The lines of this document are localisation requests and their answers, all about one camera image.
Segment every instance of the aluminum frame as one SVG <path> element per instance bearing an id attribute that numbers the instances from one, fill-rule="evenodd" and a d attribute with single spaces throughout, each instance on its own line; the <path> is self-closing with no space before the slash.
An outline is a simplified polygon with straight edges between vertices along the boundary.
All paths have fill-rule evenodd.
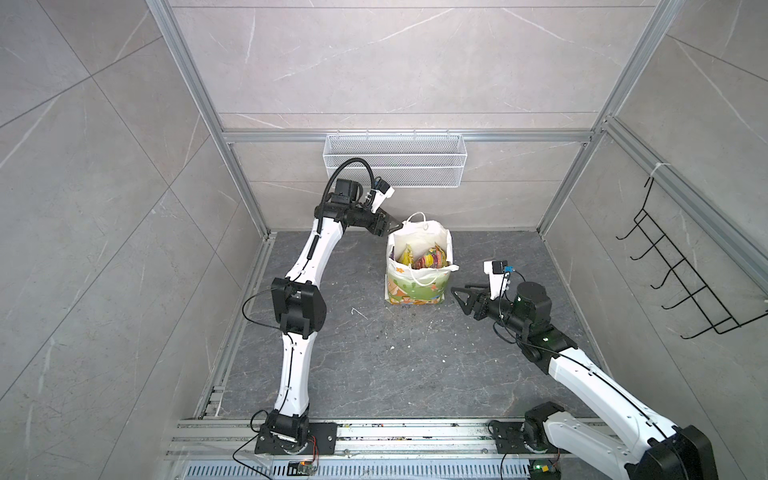
<path id="1" fill-rule="evenodd" d="M 319 419 L 339 424 L 335 456 L 347 458 L 501 458 L 491 438 L 488 418 L 461 419 Z M 524 419 L 498 419 L 523 422 Z M 602 419 L 578 419 L 617 438 Z M 254 422 L 258 429 L 261 422 Z M 253 437 L 248 420 L 182 420 L 170 432 L 165 459 L 224 460 Z M 508 454 L 509 458 L 550 458 L 551 454 Z M 270 455 L 301 458 L 301 455 Z"/>
<path id="2" fill-rule="evenodd" d="M 632 52 L 629 62 L 621 72 L 621 76 L 619 76 L 613 91 L 608 96 L 608 100 L 605 102 L 605 105 L 598 115 L 598 119 L 595 121 L 592 128 L 592 142 L 589 145 L 584 145 L 576 155 L 571 168 L 568 169 L 558 191 L 554 194 L 552 202 L 549 204 L 547 211 L 544 213 L 541 222 L 539 222 L 539 225 L 536 228 L 542 236 L 544 236 L 552 226 L 554 219 L 560 213 L 563 204 L 565 204 L 565 200 L 571 194 L 578 178 L 586 168 L 587 163 L 589 163 L 589 159 L 592 157 L 594 149 L 600 143 L 600 139 L 602 139 L 605 133 L 604 123 L 607 120 L 607 117 L 614 116 L 624 105 L 627 97 L 629 97 L 632 87 L 637 83 L 637 79 L 643 73 L 643 70 L 645 70 L 650 58 L 661 43 L 661 39 L 664 38 L 670 25 L 672 25 L 672 21 L 683 7 L 684 3 L 685 0 L 661 0 L 657 5 L 648 21 L 648 25 L 646 25 L 645 30 L 640 37 L 640 41 Z"/>
<path id="3" fill-rule="evenodd" d="M 240 311 L 240 306 L 243 305 L 246 298 L 252 295 L 251 292 L 258 291 L 261 281 L 263 280 L 266 263 L 270 258 L 272 247 L 275 244 L 275 236 L 274 233 L 270 233 L 267 239 L 261 244 L 259 251 L 254 257 L 250 275 L 245 282 L 246 286 L 243 288 L 243 292 L 240 294 L 240 299 L 237 302 L 237 311 L 235 312 L 230 325 L 227 327 L 227 332 L 224 335 L 225 340 L 222 343 L 216 360 L 214 360 L 213 373 L 209 376 L 205 389 L 203 390 L 203 395 L 195 409 L 194 416 L 198 419 L 203 419 L 206 416 L 216 416 L 221 405 L 223 391 L 227 386 L 227 379 L 230 376 L 232 363 L 234 362 L 237 348 L 240 346 L 240 341 L 243 338 L 243 331 L 247 324 Z"/>
<path id="4" fill-rule="evenodd" d="M 609 117 L 605 129 L 643 170 L 653 173 L 655 181 L 677 202 L 712 240 L 768 294 L 768 254 L 744 234 L 733 221 L 715 207 L 677 169 L 648 147 L 618 118 Z"/>
<path id="5" fill-rule="evenodd" d="M 224 159 L 224 163 L 232 176 L 237 191 L 240 192 L 240 196 L 243 198 L 243 202 L 248 209 L 253 224 L 256 226 L 256 229 L 259 230 L 261 237 L 266 239 L 267 235 L 270 233 L 269 228 L 264 222 L 264 216 L 262 215 L 261 210 L 259 210 L 259 204 L 256 202 L 256 198 L 253 195 L 253 191 L 250 189 L 250 185 L 248 184 L 248 180 L 243 173 L 240 163 L 235 158 L 230 145 L 223 139 L 223 128 L 221 127 L 219 117 L 214 110 L 214 104 L 205 89 L 205 85 L 203 85 L 200 73 L 194 65 L 187 43 L 181 35 L 179 25 L 176 23 L 176 18 L 174 17 L 170 6 L 166 0 L 147 0 L 147 6 L 154 16 L 157 27 L 160 29 L 160 33 L 163 35 L 163 38 L 165 38 L 170 54 L 176 61 L 181 77 L 184 79 L 184 83 L 187 84 L 187 88 L 189 88 L 189 91 L 192 94 L 197 110 L 200 111 L 200 116 L 208 127 L 210 136 L 213 138 L 219 154 L 221 154 L 221 157 Z"/>
<path id="6" fill-rule="evenodd" d="M 402 130 L 331 130 L 331 129 L 284 129 L 284 130 L 225 130 L 223 139 L 230 143 L 259 142 L 324 142 L 328 135 L 436 135 L 460 134 L 464 141 L 579 141 L 588 142 L 592 131 L 587 129 L 402 129 Z"/>

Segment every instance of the gray stone floor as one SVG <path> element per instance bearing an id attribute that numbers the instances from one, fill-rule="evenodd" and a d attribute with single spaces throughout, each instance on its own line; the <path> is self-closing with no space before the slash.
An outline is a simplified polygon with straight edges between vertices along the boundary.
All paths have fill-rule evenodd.
<path id="1" fill-rule="evenodd" d="M 269 288 L 296 262 L 307 232 L 277 234 L 261 283 Z M 483 260 L 509 260 L 526 280 L 547 288 L 552 323 L 594 359 L 554 265 L 535 232 L 454 232 L 451 285 L 487 283 Z M 544 375 L 516 346 L 502 342 L 490 319 L 465 316 L 453 297 L 437 306 L 397 306 L 384 300 L 386 239 L 345 233 L 320 289 L 328 306 L 317 336 L 310 376 L 314 418 L 515 417 L 548 400 L 576 416 L 594 416 L 565 387 Z M 513 276 L 511 291 L 519 281 Z M 253 316 L 274 321 L 269 295 Z M 280 387 L 282 341 L 276 330 L 249 324 L 227 381 L 219 415 L 249 418 L 272 409 Z M 576 458 L 563 458 L 563 478 L 606 477 Z"/>

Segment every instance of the black wire rack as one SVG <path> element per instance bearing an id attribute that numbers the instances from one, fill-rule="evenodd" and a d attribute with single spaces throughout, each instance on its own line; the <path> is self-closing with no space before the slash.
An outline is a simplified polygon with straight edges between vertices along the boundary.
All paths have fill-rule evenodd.
<path id="1" fill-rule="evenodd" d="M 645 200 L 643 201 L 643 207 L 640 209 L 639 212 L 637 212 L 637 215 L 635 215 L 634 219 L 633 219 L 634 227 L 632 227 L 632 230 L 630 230 L 629 233 L 627 233 L 623 237 L 616 237 L 616 239 L 617 240 L 625 240 L 635 230 L 639 230 L 640 232 L 642 232 L 643 235 L 645 236 L 645 238 L 650 242 L 650 247 L 648 247 L 648 250 L 645 250 L 643 252 L 643 254 L 640 255 L 639 257 L 637 257 L 637 258 L 630 257 L 630 258 L 632 260 L 640 260 L 641 258 L 643 258 L 646 255 L 648 255 L 649 252 L 651 252 L 652 250 L 655 250 L 659 254 L 659 257 L 661 257 L 661 259 L 667 264 L 667 267 L 669 269 L 669 270 L 667 270 L 667 274 L 664 275 L 664 279 L 661 280 L 661 283 L 658 286 L 651 285 L 650 287 L 653 288 L 654 290 L 659 290 L 667 282 L 667 279 L 670 277 L 670 275 L 674 275 L 674 277 L 677 279 L 677 281 L 680 283 L 680 285 L 683 286 L 683 289 L 687 293 L 687 296 L 685 296 L 685 298 L 683 298 L 679 302 L 675 303 L 673 306 L 663 306 L 662 305 L 661 308 L 663 308 L 664 310 L 672 310 L 673 308 L 675 308 L 676 306 L 679 306 L 680 304 L 686 302 L 687 300 L 691 300 L 691 301 L 693 301 L 696 304 L 696 307 L 699 309 L 701 314 L 704 315 L 704 318 L 707 319 L 707 323 L 709 323 L 709 326 L 707 328 L 701 330 L 698 333 L 694 333 L 693 335 L 690 335 L 690 336 L 685 336 L 685 335 L 680 335 L 680 336 L 682 338 L 684 338 L 684 339 L 693 339 L 693 338 L 696 338 L 697 336 L 701 335 L 702 333 L 709 332 L 710 330 L 714 330 L 716 333 L 722 335 L 724 333 L 730 332 L 731 330 L 734 330 L 734 329 L 740 328 L 742 326 L 745 326 L 745 325 L 747 325 L 749 323 L 752 323 L 755 320 L 758 320 L 758 319 L 761 319 L 761 318 L 763 318 L 765 316 L 768 316 L 768 310 L 766 310 L 766 312 L 764 314 L 762 314 L 762 315 L 759 315 L 759 316 L 756 316 L 756 317 L 754 317 L 752 319 L 749 319 L 746 322 L 740 322 L 739 320 L 737 320 L 733 316 L 733 314 L 727 309 L 727 307 L 725 305 L 723 305 L 723 302 L 720 301 L 720 298 L 717 296 L 717 294 L 715 294 L 715 292 L 712 290 L 712 288 L 709 286 L 709 284 L 707 284 L 707 282 L 704 281 L 704 278 L 702 278 L 702 276 L 699 274 L 699 272 L 696 270 L 696 268 L 693 265 L 691 265 L 691 263 L 683 255 L 683 253 L 680 252 L 680 249 L 677 248 L 677 245 L 675 245 L 675 243 L 672 241 L 672 239 L 669 238 L 669 236 L 664 232 L 664 230 L 659 226 L 659 224 L 656 223 L 656 220 L 654 220 L 654 218 L 648 213 L 648 211 L 645 210 L 645 206 L 648 203 L 648 197 L 650 196 L 650 189 L 653 186 L 654 186 L 654 179 L 652 177 L 649 177 L 648 180 L 646 180 L 645 185 L 644 185 L 644 187 L 648 187 L 648 190 L 647 190 L 647 192 L 645 194 Z M 646 221 L 646 220 L 647 220 L 647 222 L 652 223 L 658 229 L 658 231 L 661 233 L 661 236 L 658 237 L 656 240 L 651 239 L 651 237 L 648 234 L 648 232 L 646 231 L 646 229 L 643 228 L 642 223 L 644 221 Z M 664 255 L 664 252 L 662 252 L 659 249 L 659 243 L 662 240 L 666 240 L 675 249 L 675 251 L 677 251 L 677 253 L 680 255 L 681 260 L 679 260 L 679 261 L 677 261 L 675 263 L 672 263 L 667 258 L 667 256 Z M 680 275 L 678 274 L 676 269 L 683 268 L 684 266 L 687 266 L 691 271 L 694 272 L 694 274 L 696 275 L 696 278 L 698 278 L 699 281 L 702 283 L 702 285 L 703 285 L 702 287 L 693 290 L 692 288 L 690 288 L 683 281 L 682 278 L 680 278 Z M 725 318 L 722 319 L 722 320 L 716 321 L 716 322 L 713 321 L 710 318 L 710 316 L 707 315 L 707 312 L 704 311 L 704 308 L 702 308 L 700 301 L 697 300 L 697 298 L 695 297 L 698 294 L 703 294 L 703 295 L 709 294 L 709 295 L 711 295 L 717 301 L 717 303 L 719 303 L 720 306 L 723 308 Z"/>

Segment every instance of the black mounting plate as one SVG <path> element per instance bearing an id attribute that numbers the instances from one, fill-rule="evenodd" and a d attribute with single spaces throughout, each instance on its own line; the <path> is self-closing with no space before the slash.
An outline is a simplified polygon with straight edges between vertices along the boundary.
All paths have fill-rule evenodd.
<path id="1" fill-rule="evenodd" d="M 523 441 L 523 433 L 521 428 L 523 422 L 499 422 L 498 420 L 491 420 L 488 424 L 488 433 L 493 436 L 494 442 L 496 442 L 497 453 L 531 453 L 530 450 L 525 448 L 525 442 Z M 557 455 L 558 449 L 556 447 L 550 447 L 545 453 L 551 453 Z M 568 453 L 563 449 L 560 449 L 560 453 Z"/>
<path id="2" fill-rule="evenodd" d="M 307 447 L 297 455 L 312 454 L 312 440 L 317 439 L 317 451 L 319 455 L 333 455 L 336 451 L 336 430 L 339 424 L 331 422 L 310 422 L 307 438 Z M 259 434 L 256 438 L 256 448 L 253 453 L 270 453 L 272 455 L 286 455 L 286 451 L 280 446 L 280 439 L 269 433 Z"/>

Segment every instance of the snack package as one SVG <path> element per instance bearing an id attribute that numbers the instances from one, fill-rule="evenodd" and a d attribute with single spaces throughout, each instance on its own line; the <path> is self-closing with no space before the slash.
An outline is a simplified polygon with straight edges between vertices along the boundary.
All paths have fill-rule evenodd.
<path id="1" fill-rule="evenodd" d="M 443 268 L 444 266 L 448 266 L 448 261 L 445 258 L 445 250 L 436 244 L 434 247 L 427 250 L 427 253 L 421 258 L 415 261 L 411 265 L 411 268 L 420 270 L 422 268 Z"/>
<path id="2" fill-rule="evenodd" d="M 406 250 L 402 253 L 400 260 L 397 261 L 403 265 L 411 266 L 411 263 L 413 263 L 413 250 L 411 250 L 410 245 L 406 245 Z"/>

